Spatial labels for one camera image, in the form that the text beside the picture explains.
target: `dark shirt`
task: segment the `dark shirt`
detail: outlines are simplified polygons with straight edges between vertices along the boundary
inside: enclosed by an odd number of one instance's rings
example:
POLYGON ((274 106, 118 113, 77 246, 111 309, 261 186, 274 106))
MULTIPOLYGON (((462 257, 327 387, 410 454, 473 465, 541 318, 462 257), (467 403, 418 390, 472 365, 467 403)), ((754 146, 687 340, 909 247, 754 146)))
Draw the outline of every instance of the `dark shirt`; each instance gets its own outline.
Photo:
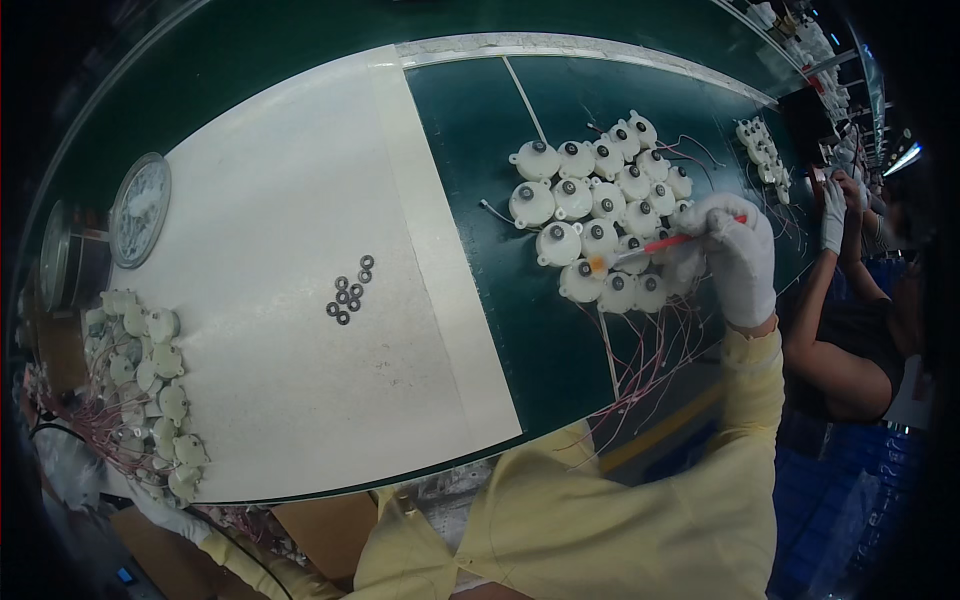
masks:
MULTIPOLYGON (((781 299, 778 309, 780 330, 786 335, 793 325, 796 300, 799 297, 781 299)), ((820 316, 817 341, 829 342, 838 348, 876 364, 890 380, 890 398, 877 419, 890 407, 903 380, 903 365, 906 359, 897 350, 887 326, 887 315, 894 304, 888 299, 863 302, 837 302, 828 300, 820 316)), ((786 401, 810 417, 835 420, 829 413, 826 396, 822 390, 787 368, 783 370, 786 401)))

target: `round metal container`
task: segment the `round metal container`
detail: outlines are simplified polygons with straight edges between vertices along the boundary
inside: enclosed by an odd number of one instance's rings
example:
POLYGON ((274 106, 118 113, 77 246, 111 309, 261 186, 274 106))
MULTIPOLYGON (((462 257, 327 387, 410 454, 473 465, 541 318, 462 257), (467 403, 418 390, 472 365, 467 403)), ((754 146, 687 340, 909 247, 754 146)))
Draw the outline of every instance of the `round metal container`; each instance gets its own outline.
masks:
POLYGON ((63 201, 54 204, 40 249, 40 294, 48 312, 85 306, 107 284, 110 246, 105 231, 74 223, 63 201))
POLYGON ((110 250, 122 269, 143 264, 167 217, 172 176, 166 158, 141 156, 127 171, 110 209, 110 250))

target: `white cable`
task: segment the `white cable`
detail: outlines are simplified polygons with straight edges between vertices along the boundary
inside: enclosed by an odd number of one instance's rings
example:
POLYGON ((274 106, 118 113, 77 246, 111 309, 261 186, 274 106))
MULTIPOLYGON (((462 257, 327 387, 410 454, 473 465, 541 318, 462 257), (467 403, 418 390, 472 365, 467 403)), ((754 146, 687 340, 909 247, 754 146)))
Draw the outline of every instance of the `white cable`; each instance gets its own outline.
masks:
POLYGON ((537 133, 540 134, 540 140, 544 144, 549 144, 546 141, 546 135, 543 134, 543 129, 540 127, 540 121, 537 120, 537 115, 534 114, 534 108, 530 106, 530 101, 527 100, 527 93, 523 91, 523 85, 520 85, 520 80, 516 78, 516 73, 514 73, 514 68, 510 65, 510 61, 507 60, 507 57, 500 57, 503 59, 503 63, 507 65, 507 70, 510 71, 510 76, 514 78, 514 84, 516 85, 516 91, 520 92, 520 98, 523 99, 523 104, 527 106, 527 111, 530 113, 530 118, 533 119, 534 127, 537 128, 537 133))

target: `black cable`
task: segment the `black cable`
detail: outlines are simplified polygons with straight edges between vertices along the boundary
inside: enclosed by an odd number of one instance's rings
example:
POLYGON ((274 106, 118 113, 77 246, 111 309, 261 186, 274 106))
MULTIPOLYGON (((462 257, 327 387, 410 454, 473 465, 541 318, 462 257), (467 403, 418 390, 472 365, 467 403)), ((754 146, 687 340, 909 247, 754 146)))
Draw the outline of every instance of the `black cable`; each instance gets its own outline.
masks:
POLYGON ((86 440, 84 439, 84 436, 80 435, 79 433, 77 433, 73 429, 70 429, 69 427, 64 427, 59 423, 41 423, 31 430, 30 435, 27 436, 27 439, 32 440, 36 435, 36 432, 39 431, 40 429, 59 429, 60 431, 65 431, 66 433, 70 434, 71 436, 77 438, 78 440, 86 444, 86 440))
POLYGON ((227 538, 228 540, 230 540, 231 542, 233 542, 233 545, 235 545, 236 547, 240 548, 240 550, 241 550, 244 554, 246 554, 247 556, 249 556, 255 563, 259 564, 259 565, 260 565, 260 568, 262 568, 263 570, 267 571, 267 574, 274 578, 274 581, 276 581, 276 584, 277 584, 278 586, 280 586, 280 589, 283 590, 283 593, 287 594, 287 598, 289 598, 290 600, 294 600, 294 597, 293 597, 292 595, 290 595, 290 591, 287 590, 287 587, 284 586, 284 585, 280 582, 279 578, 274 574, 274 572, 273 572, 272 570, 270 570, 269 568, 267 568, 267 566, 266 566, 264 563, 260 562, 260 560, 259 560, 258 558, 256 558, 256 557, 253 555, 253 553, 251 553, 250 550, 248 550, 247 548, 245 548, 245 547, 243 547, 242 545, 240 545, 240 542, 239 542, 239 541, 235 540, 235 539, 229 534, 229 532, 228 532, 226 529, 224 529, 223 527, 221 527, 220 525, 218 525, 217 523, 215 523, 215 522, 213 521, 213 519, 210 518, 209 515, 201 512, 201 511, 198 511, 197 509, 193 508, 192 506, 186 507, 186 508, 184 509, 184 511, 187 512, 189 515, 195 516, 196 518, 198 518, 199 520, 203 521, 204 523, 206 523, 206 524, 209 525, 210 527, 213 527, 213 528, 216 529, 217 532, 219 532, 224 538, 227 538))

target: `gloved hand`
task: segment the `gloved hand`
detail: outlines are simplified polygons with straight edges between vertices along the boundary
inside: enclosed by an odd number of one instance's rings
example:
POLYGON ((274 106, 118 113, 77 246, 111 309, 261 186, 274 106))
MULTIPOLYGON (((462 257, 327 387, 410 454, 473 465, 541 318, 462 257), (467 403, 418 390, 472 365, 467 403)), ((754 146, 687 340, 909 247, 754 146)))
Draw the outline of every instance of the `gloved hand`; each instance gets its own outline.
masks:
POLYGON ((867 186, 856 179, 851 178, 843 171, 834 171, 830 179, 840 186, 840 192, 843 194, 843 200, 850 210, 866 210, 870 205, 870 197, 867 196, 867 186))
POLYGON ((824 182, 824 218, 820 225, 820 249, 833 251, 840 255, 840 245, 843 242, 843 219, 847 214, 847 204, 844 201, 840 184, 834 179, 824 182))
MULTIPOLYGON (((674 229, 703 236, 697 243, 713 270, 727 321, 739 327, 756 327, 770 318, 777 305, 774 232, 753 203, 729 192, 712 194, 677 216, 674 229), (746 224, 733 219, 740 215, 747 217, 746 224)), ((678 270, 685 270, 686 262, 678 265, 678 270)))
POLYGON ((149 492, 132 479, 127 480, 127 486, 130 488, 130 500, 140 510, 140 513, 154 525, 180 534, 198 546, 201 541, 209 537, 210 526, 200 519, 154 499, 149 492))

